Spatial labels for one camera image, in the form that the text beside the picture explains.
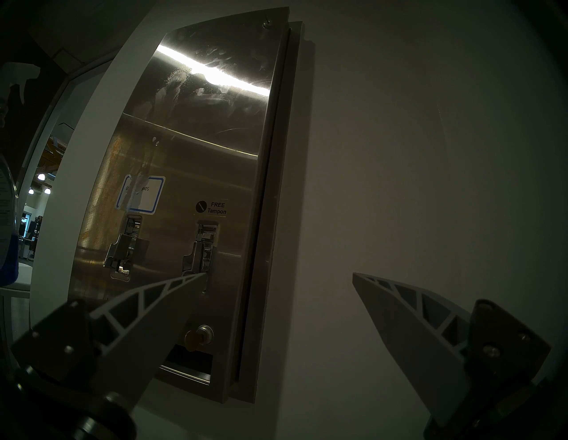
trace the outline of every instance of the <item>brushed metal surface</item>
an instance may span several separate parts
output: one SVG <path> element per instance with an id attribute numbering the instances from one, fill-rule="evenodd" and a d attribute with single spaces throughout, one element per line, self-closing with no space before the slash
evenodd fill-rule
<path id="1" fill-rule="evenodd" d="M 176 385 L 219 401 L 227 398 L 248 282 L 287 17 L 288 8 L 248 12 L 164 37 L 108 145 L 73 261 L 69 298 L 84 298 L 94 309 L 125 290 L 181 275 L 198 223 L 217 224 L 207 290 L 188 311 L 178 340 L 183 345 L 183 335 L 202 324 L 213 329 L 215 339 L 200 349 L 213 356 L 211 380 Z M 127 175 L 132 183 L 116 208 Z M 151 175 L 165 182 L 155 213 L 142 214 L 138 237 L 148 242 L 147 249 L 135 255 L 127 282 L 112 278 L 103 267 L 105 256 Z M 220 213 L 198 212 L 200 201 L 225 205 Z M 158 373 L 168 381 L 173 375 Z"/>
<path id="2" fill-rule="evenodd" d="M 290 37 L 283 66 L 249 292 L 248 297 L 243 298 L 246 302 L 243 302 L 241 306 L 240 319 L 242 324 L 237 327 L 237 338 L 241 340 L 240 350 L 235 352 L 233 361 L 237 380 L 231 384 L 229 396 L 251 403 L 256 398 L 256 382 L 260 362 L 266 298 L 268 296 L 273 259 L 274 236 L 276 233 L 280 188 L 290 122 L 292 92 L 294 90 L 296 62 L 302 35 L 302 22 L 290 23 Z"/>

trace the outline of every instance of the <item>ceiling light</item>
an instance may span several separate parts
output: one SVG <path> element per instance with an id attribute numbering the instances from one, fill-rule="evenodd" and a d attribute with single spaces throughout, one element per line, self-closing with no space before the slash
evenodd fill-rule
<path id="1" fill-rule="evenodd" d="M 163 53 L 164 55 L 173 58 L 174 60 L 180 62 L 181 64 L 186 65 L 191 69 L 191 73 L 196 75 L 201 73 L 207 81 L 211 84 L 215 84 L 217 86 L 230 86 L 230 87 L 238 87 L 242 90 L 248 90 L 253 93 L 257 93 L 259 95 L 267 97 L 270 94 L 269 89 L 265 89 L 264 87 L 253 86 L 247 82 L 241 81 L 240 79 L 234 78 L 231 75 L 227 75 L 226 73 L 221 72 L 216 67 L 207 67 L 200 62 L 192 60 L 189 57 L 186 57 L 183 53 L 179 53 L 174 49 L 170 49 L 169 47 L 159 45 L 156 49 L 156 52 Z"/>

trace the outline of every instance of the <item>blue-bordered label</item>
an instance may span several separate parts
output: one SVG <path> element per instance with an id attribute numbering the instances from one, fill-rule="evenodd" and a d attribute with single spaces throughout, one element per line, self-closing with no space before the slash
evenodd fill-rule
<path id="1" fill-rule="evenodd" d="M 164 188 L 166 178 L 163 175 L 151 175 L 144 183 L 142 190 L 138 194 L 132 195 L 129 211 L 140 212 L 143 214 L 154 214 L 160 201 L 160 195 Z M 128 174 L 124 177 L 120 194 L 116 200 L 116 209 L 127 209 L 128 200 L 123 200 L 132 184 L 132 176 Z"/>

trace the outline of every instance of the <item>bolt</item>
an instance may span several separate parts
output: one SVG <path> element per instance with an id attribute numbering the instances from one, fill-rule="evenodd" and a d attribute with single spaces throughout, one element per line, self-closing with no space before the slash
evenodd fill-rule
<path id="1" fill-rule="evenodd" d="M 491 359 L 496 359 L 501 356 L 501 351 L 497 347 L 493 347 L 493 345 L 483 347 L 483 352 Z"/>
<path id="2" fill-rule="evenodd" d="M 272 22 L 268 19 L 268 16 L 264 16 L 264 23 L 262 24 L 264 29 L 270 29 L 272 27 Z"/>

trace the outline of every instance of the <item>desk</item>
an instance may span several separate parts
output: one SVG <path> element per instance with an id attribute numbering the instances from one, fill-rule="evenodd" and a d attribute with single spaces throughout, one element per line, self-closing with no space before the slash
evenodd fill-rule
<path id="1" fill-rule="evenodd" d="M 27 258 L 28 254 L 30 253 L 30 246 L 32 245 L 33 240 L 31 238 L 18 238 L 18 257 L 20 258 Z"/>

